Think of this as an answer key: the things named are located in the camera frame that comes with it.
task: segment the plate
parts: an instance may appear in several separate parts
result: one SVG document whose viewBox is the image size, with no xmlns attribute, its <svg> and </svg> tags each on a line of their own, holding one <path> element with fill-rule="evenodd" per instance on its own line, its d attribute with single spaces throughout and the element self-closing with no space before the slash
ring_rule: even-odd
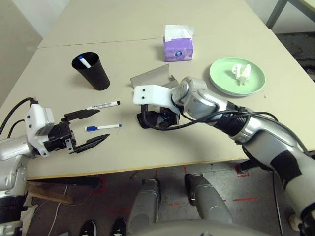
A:
<svg viewBox="0 0 315 236">
<path fill-rule="evenodd" d="M 250 79 L 244 85 L 239 85 L 239 81 L 232 73 L 232 67 L 235 64 L 250 64 L 252 67 Z M 218 90 L 236 97 L 254 94 L 261 90 L 266 82 L 264 73 L 256 64 L 236 57 L 221 58 L 215 61 L 210 67 L 210 80 Z"/>
</svg>

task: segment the tissue box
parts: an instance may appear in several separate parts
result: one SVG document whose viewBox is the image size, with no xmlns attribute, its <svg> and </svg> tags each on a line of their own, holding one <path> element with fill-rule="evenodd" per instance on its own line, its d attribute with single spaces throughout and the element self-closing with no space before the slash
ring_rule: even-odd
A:
<svg viewBox="0 0 315 236">
<path fill-rule="evenodd" d="M 191 38 L 175 38 L 171 41 L 164 42 L 164 58 L 165 62 L 191 60 L 193 53 Z"/>
</svg>

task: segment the blue marker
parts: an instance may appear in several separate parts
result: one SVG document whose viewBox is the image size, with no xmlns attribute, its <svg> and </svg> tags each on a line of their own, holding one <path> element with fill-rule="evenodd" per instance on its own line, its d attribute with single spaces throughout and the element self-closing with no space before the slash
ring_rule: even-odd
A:
<svg viewBox="0 0 315 236">
<path fill-rule="evenodd" d="M 119 128 L 122 124 L 112 124 L 112 125 L 106 125 L 106 126 L 88 126 L 84 128 L 84 131 L 90 132 L 90 131 L 96 131 L 98 129 L 111 129 L 111 128 Z"/>
<path fill-rule="evenodd" d="M 87 60 L 84 59 L 83 56 L 78 56 L 78 59 L 84 64 L 87 68 L 91 68 L 91 65 L 87 62 Z"/>
</svg>

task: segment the marker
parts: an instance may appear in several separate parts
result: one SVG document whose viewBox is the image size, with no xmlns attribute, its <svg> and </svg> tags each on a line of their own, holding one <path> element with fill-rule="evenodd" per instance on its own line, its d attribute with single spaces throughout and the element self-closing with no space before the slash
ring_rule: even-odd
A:
<svg viewBox="0 0 315 236">
<path fill-rule="evenodd" d="M 111 128 L 119 128 L 122 124 L 112 124 L 112 125 L 106 125 L 106 126 L 88 126 L 84 128 L 84 131 L 90 132 L 90 131 L 96 131 L 98 129 L 111 129 Z"/>
<path fill-rule="evenodd" d="M 91 110 L 91 109 L 102 109 L 105 107 L 113 107 L 113 106 L 118 106 L 120 105 L 120 101 L 116 101 L 116 102 L 107 102 L 107 103 L 103 103 L 103 104 L 98 104 L 95 106 L 91 106 L 91 107 L 87 107 L 85 110 Z"/>
<path fill-rule="evenodd" d="M 83 56 L 78 56 L 78 59 L 84 64 L 87 68 L 91 68 L 91 65 L 87 62 L 87 60 L 84 59 Z"/>
</svg>

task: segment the black cup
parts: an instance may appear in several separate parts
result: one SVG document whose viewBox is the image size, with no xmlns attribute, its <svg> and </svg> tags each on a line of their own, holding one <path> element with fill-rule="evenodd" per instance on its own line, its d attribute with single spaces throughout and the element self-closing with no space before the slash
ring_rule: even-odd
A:
<svg viewBox="0 0 315 236">
<path fill-rule="evenodd" d="M 82 56 L 89 64 L 87 68 L 79 59 Z M 80 72 L 87 81 L 96 89 L 104 90 L 109 87 L 109 79 L 100 63 L 99 56 L 96 53 L 82 53 L 72 60 L 72 67 Z"/>
</svg>

